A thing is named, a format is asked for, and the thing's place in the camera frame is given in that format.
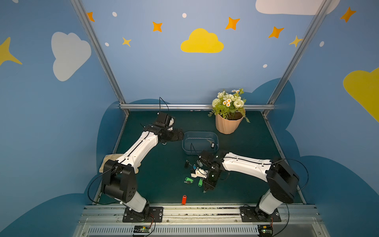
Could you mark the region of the translucent blue storage box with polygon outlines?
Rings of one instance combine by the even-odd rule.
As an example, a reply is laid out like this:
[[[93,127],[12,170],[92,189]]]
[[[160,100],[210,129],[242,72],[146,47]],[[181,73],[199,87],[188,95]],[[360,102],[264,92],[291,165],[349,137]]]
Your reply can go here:
[[[214,148],[211,148],[212,142],[215,143]],[[219,150],[219,138],[210,131],[188,131],[184,133],[182,149],[187,155],[200,155],[203,150],[216,153]]]

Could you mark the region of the black fob key bunch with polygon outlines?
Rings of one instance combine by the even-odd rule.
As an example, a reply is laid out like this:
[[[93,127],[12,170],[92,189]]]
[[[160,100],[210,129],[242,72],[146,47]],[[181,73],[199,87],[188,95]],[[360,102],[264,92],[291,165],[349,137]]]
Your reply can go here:
[[[192,164],[190,164],[190,162],[188,160],[186,160],[184,168],[192,169],[193,166],[192,166]]]

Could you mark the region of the green tag key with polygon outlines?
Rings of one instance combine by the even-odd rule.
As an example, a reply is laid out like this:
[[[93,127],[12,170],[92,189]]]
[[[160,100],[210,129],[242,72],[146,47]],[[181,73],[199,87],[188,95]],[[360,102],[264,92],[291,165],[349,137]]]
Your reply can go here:
[[[193,180],[191,178],[189,178],[189,177],[186,177],[184,182],[187,183],[187,184],[192,184]]]
[[[200,178],[199,182],[198,182],[198,186],[199,187],[202,187],[203,186],[203,178]]]

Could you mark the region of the orange tag key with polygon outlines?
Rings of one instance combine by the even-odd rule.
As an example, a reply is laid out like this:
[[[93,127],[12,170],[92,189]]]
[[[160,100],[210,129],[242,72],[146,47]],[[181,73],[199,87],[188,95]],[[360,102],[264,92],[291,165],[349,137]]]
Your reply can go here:
[[[183,195],[182,196],[182,202],[181,202],[181,204],[182,205],[185,205],[187,203],[187,196],[186,195]]]

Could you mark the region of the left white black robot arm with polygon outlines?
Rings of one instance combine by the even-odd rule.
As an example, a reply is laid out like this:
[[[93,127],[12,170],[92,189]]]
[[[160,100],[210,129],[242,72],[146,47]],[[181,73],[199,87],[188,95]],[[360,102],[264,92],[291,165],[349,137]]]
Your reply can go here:
[[[135,214],[148,215],[150,207],[148,201],[137,192],[136,174],[145,156],[157,144],[183,140],[183,130],[174,128],[174,123],[173,116],[160,112],[123,155],[115,161],[106,161],[101,182],[102,193],[118,200]]]

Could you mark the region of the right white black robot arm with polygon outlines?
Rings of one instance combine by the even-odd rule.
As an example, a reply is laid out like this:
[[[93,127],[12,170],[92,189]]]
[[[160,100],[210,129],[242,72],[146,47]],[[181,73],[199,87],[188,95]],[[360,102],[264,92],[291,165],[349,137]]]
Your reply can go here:
[[[294,202],[300,178],[285,160],[273,162],[220,150],[216,154],[203,151],[198,156],[198,161],[202,167],[193,169],[191,176],[203,179],[205,192],[216,187],[223,171],[239,172],[267,182],[269,190],[260,198],[253,211],[257,219],[265,220],[281,204]]]

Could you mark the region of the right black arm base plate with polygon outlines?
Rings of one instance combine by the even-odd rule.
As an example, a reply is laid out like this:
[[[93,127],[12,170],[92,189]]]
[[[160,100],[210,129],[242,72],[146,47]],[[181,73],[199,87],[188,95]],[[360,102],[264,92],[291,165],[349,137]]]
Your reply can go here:
[[[239,211],[242,222],[281,222],[277,208],[272,214],[267,214],[264,211],[258,210],[257,207],[247,205],[240,206]]]

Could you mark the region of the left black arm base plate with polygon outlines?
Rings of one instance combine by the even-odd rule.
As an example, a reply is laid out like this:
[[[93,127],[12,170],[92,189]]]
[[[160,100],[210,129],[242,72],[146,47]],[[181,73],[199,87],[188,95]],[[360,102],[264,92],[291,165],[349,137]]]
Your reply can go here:
[[[162,206],[148,206],[142,212],[136,212],[130,207],[125,209],[122,222],[123,223],[161,223],[164,208]]]

